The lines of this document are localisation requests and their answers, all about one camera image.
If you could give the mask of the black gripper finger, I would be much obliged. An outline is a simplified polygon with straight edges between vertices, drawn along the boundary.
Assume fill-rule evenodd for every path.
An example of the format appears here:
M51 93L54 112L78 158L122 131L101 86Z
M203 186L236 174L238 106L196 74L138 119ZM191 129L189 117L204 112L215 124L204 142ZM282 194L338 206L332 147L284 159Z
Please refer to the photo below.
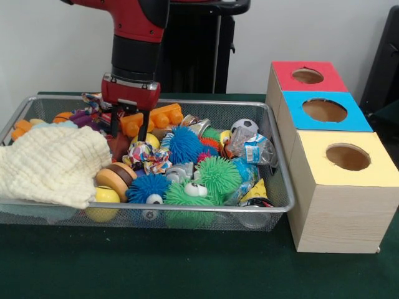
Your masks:
M111 119L110 119L110 133L113 138L116 138L119 130L119 120L118 120L118 111L119 107L114 105L111 111Z
M150 111L142 110L143 113L143 125L140 127L138 133L138 141L145 141L147 137L147 130L150 121Z

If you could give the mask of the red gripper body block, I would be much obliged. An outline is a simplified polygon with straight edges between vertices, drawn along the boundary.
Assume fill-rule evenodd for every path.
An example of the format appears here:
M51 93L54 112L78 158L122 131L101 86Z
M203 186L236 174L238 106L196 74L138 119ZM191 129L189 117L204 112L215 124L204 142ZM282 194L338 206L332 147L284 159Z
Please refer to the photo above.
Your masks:
M102 78L102 98L112 105L124 103L136 106L139 110L151 111L158 103L160 90L158 82L129 82L112 74L104 74Z

